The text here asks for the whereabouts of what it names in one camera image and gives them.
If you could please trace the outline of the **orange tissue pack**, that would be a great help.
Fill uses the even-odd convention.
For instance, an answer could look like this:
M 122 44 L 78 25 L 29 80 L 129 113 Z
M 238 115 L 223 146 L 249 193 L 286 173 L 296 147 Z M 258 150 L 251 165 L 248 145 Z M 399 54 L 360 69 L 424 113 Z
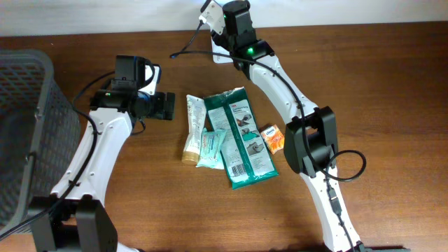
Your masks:
M 260 133 L 264 142 L 266 143 L 271 154 L 275 154 L 284 148 L 285 137 L 277 127 L 277 125 L 272 125 L 267 127 Z

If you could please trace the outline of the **white cream tube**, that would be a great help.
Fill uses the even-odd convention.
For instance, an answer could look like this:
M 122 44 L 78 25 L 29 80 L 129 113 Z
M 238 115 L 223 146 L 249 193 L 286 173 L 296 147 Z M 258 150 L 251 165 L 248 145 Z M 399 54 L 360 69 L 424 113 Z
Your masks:
M 188 136 L 183 148 L 181 161 L 196 165 L 200 158 L 201 137 L 207 109 L 204 100 L 188 94 L 186 96 L 188 113 Z

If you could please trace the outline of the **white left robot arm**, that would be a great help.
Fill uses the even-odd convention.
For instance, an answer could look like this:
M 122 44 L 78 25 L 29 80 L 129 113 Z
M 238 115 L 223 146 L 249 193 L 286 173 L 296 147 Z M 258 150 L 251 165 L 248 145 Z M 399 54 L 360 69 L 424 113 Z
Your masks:
M 119 55 L 115 69 L 90 100 L 85 133 L 65 174 L 47 197 L 29 205 L 37 251 L 119 251 L 118 231 L 104 206 L 118 154 L 145 119 L 173 120 L 175 95 L 158 92 L 162 68 L 149 59 Z

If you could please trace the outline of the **light green wipes pack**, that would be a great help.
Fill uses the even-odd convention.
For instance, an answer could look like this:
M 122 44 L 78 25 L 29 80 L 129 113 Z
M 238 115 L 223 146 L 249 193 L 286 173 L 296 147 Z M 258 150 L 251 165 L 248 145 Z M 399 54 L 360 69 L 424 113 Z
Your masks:
M 203 129 L 201 135 L 201 145 L 199 153 L 199 161 L 196 167 L 206 167 L 210 169 L 224 169 L 221 148 L 225 139 L 226 130 L 217 129 L 209 132 Z

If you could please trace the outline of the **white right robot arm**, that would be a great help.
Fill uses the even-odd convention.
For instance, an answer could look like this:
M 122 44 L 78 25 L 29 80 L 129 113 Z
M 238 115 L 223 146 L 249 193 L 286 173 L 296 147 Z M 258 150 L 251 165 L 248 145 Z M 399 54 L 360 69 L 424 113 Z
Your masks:
M 323 241 L 331 251 L 365 251 L 347 213 L 337 175 L 335 114 L 306 98 L 283 70 L 268 42 L 258 38 L 248 1 L 220 5 L 207 0 L 201 18 L 213 42 L 226 50 L 236 69 L 257 85 L 286 125 L 284 154 L 290 168 L 306 183 L 321 222 Z

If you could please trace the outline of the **green glove package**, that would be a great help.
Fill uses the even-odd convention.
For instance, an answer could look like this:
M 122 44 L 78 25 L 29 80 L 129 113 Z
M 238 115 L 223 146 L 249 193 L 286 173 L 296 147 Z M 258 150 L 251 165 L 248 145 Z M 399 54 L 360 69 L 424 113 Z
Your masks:
M 206 97 L 204 104 L 212 129 L 226 131 L 220 154 L 234 190 L 279 175 L 243 87 Z

